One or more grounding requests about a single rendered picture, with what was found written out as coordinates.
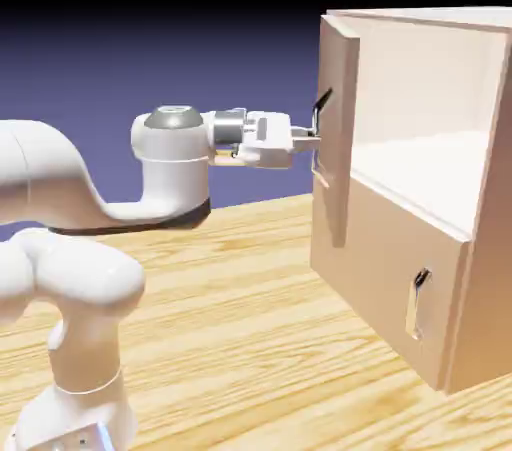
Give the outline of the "light wood hinged cabinet door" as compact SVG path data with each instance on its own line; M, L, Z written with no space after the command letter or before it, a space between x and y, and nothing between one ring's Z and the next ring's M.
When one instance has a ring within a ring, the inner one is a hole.
M313 176L313 243L345 244L351 153L359 68L359 36L333 15L321 17L319 98L333 92L320 113L320 171L329 187Z

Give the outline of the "light wood cabinet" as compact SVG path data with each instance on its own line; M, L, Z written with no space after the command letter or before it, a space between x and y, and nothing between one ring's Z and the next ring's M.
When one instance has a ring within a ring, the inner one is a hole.
M512 8L325 15L360 38L350 182L469 242L440 391L512 373Z

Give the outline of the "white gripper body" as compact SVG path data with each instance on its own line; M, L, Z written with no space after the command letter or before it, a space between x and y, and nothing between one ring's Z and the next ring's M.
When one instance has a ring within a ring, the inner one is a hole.
M238 159L246 166L287 169L292 165L293 139L286 113L250 111L244 125Z

